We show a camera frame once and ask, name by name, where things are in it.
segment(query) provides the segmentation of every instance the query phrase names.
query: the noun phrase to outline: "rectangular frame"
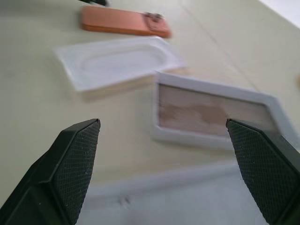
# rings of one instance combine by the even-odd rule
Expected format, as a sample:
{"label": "rectangular frame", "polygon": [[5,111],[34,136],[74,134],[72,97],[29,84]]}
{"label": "rectangular frame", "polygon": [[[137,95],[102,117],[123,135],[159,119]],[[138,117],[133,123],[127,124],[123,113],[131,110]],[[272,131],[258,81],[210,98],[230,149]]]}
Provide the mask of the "rectangular frame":
{"label": "rectangular frame", "polygon": [[230,138],[218,135],[200,135],[196,132],[160,127],[158,121],[158,98],[160,84],[223,96],[226,98],[234,98],[236,100],[263,104],[268,108],[271,117],[276,123],[281,135],[284,136],[286,140],[290,142],[290,144],[294,145],[295,148],[297,148],[297,146],[299,145],[299,135],[293,128],[286,113],[283,111],[282,107],[275,97],[268,94],[224,84],[212,83],[194,78],[180,77],[161,72],[157,72],[154,90],[153,129],[151,135],[155,140],[201,146],[209,149],[233,150]]}

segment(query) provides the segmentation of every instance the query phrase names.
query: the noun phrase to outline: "table surface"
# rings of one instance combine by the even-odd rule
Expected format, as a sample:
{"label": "table surface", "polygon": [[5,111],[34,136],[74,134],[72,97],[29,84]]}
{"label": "table surface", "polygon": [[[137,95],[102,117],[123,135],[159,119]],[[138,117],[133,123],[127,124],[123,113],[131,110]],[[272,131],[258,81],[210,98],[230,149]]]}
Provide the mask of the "table surface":
{"label": "table surface", "polygon": [[[151,140],[152,87],[86,100],[53,49],[130,35],[80,29],[77,0],[3,1],[0,7],[0,205],[58,133],[100,118],[93,182],[222,163],[231,151]],[[192,76],[276,96],[300,131],[300,30],[257,0],[113,0],[113,8],[165,15],[167,40]]]}

